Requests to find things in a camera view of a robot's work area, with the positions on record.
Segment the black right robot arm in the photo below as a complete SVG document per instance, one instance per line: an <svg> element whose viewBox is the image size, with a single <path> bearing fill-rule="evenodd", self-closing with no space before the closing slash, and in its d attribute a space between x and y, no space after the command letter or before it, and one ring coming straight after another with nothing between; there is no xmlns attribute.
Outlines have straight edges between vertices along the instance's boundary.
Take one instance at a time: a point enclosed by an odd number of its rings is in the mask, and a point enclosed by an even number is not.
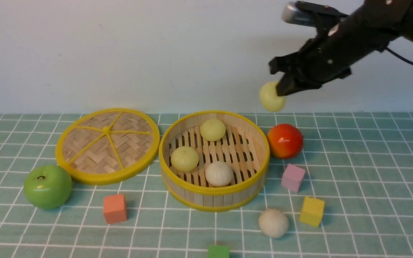
<svg viewBox="0 0 413 258"><path fill-rule="evenodd" d="M351 75L351 66L404 37L413 42L413 0L366 0L347 15L329 5L289 2L283 13L289 24L316 28L317 35L292 54L274 57L269 72L283 72L277 96L317 90Z"/></svg>

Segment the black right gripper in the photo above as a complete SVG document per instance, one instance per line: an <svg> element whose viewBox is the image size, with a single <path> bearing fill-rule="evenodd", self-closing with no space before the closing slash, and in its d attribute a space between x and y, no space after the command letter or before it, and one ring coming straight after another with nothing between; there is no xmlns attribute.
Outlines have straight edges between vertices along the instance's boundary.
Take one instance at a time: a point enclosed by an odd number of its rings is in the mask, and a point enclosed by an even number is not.
<svg viewBox="0 0 413 258"><path fill-rule="evenodd" d="M398 37L391 28L375 28L361 14L316 26L317 35L301 49L269 62L271 74L283 72L277 96L317 90L351 75L351 66L374 51L384 51Z"/></svg>

